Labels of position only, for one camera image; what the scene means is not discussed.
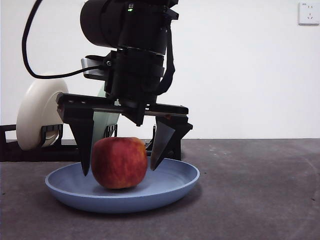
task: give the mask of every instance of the black cylindrical motor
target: black cylindrical motor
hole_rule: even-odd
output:
[[[93,44],[113,52],[107,97],[131,105],[154,104],[164,74],[163,61],[171,18],[166,10],[178,0],[89,0],[81,28]]]
[[[89,0],[80,15],[86,38],[95,45],[135,48],[165,55],[163,0]]]

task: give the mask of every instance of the white object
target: white object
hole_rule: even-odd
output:
[[[56,98],[59,93],[68,93],[63,79],[36,79],[27,90],[16,120],[16,138],[22,150],[39,146],[41,127],[62,124],[57,112]],[[51,145],[59,132],[47,132],[42,147]]]
[[[300,2],[299,24],[318,25],[320,24],[320,2]]]

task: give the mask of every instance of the white wall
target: white wall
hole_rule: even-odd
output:
[[[21,38],[34,0],[1,1],[1,124],[14,124],[33,78]],[[28,39],[37,73],[66,73],[88,54],[105,55],[82,34],[84,0],[44,0]],[[298,26],[298,0],[181,0],[173,23],[176,74],[159,103],[189,107],[186,138],[319,138],[320,26]],[[66,79],[74,94],[95,95],[100,81]],[[149,138],[119,120],[120,136]],[[72,138],[70,131],[64,138]]]

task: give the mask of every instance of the blue plate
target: blue plate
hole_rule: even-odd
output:
[[[45,184],[56,199],[72,208],[122,214],[171,204],[184,197],[199,176],[199,170],[193,165],[165,158],[155,171],[148,167],[143,181],[131,188],[105,189],[91,171],[84,176],[80,163],[53,171],[45,178]]]

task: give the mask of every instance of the wall outlet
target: wall outlet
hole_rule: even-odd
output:
[[[300,25],[320,24],[320,2],[300,2],[299,24]]]

